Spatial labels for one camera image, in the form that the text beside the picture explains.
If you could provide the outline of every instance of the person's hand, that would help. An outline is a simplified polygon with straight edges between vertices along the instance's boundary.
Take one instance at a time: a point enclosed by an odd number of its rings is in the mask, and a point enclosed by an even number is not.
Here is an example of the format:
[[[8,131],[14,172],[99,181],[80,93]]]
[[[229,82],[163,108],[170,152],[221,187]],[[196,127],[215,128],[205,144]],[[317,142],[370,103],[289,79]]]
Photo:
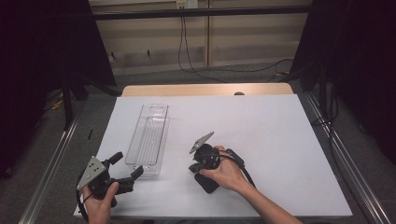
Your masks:
[[[90,224],[107,224],[110,222],[111,215],[111,200],[113,200],[114,196],[119,189],[119,183],[114,182],[110,185],[107,190],[105,198],[101,200],[97,200],[94,197],[90,197],[85,201],[85,207],[87,208],[88,220]],[[82,188],[82,195],[84,195],[84,199],[91,195],[91,191],[88,186]]]
[[[229,156],[229,154],[224,150],[223,146],[215,146],[215,148],[219,150],[220,155]],[[199,173],[215,180],[225,189],[230,189],[236,192],[239,192],[247,184],[250,185],[245,179],[245,176],[242,174],[238,165],[236,165],[233,161],[222,157],[220,158],[220,165],[217,169],[202,169]]]

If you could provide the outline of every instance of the rectangular clear box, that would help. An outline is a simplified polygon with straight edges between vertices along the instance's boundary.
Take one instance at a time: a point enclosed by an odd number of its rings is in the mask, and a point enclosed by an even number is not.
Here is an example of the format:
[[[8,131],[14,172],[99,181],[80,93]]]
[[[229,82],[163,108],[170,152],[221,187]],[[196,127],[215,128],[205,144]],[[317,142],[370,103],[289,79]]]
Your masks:
[[[134,129],[125,163],[132,171],[143,165],[145,176],[158,175],[163,162],[169,118],[168,105],[145,104]]]

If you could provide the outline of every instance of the silver metal bracket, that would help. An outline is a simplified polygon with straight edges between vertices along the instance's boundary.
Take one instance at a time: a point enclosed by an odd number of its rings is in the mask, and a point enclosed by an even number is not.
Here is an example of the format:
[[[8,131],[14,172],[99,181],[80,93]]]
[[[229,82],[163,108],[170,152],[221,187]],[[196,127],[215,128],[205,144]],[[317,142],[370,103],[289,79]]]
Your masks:
[[[106,171],[107,168],[98,160],[92,156],[90,162],[88,162],[87,168],[85,168],[84,174],[78,182],[77,190],[82,189],[87,184],[91,183],[99,174]]]
[[[190,149],[190,154],[200,148],[206,141],[209,139],[214,132],[210,132],[209,134],[201,137],[200,139],[196,140],[192,148]]]

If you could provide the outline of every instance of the horizontal black bar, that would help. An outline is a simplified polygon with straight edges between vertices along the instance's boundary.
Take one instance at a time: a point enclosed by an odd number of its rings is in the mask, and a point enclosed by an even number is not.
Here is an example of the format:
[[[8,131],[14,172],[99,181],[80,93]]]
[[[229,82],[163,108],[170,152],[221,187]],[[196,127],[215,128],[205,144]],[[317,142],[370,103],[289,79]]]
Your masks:
[[[94,12],[97,21],[152,19],[174,17],[205,17],[205,16],[235,16],[259,14],[292,14],[307,13],[311,6],[298,7],[246,7],[246,8],[197,8],[197,9],[168,9],[153,11],[128,12]]]

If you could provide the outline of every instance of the power outlet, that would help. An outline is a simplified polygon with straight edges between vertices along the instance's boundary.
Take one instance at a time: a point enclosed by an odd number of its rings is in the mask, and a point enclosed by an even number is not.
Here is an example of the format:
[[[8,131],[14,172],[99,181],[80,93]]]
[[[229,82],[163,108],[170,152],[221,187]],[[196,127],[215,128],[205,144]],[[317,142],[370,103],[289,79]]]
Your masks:
[[[177,0],[176,9],[184,9],[184,8],[187,8],[187,0]]]
[[[198,0],[187,0],[187,8],[198,8]]]

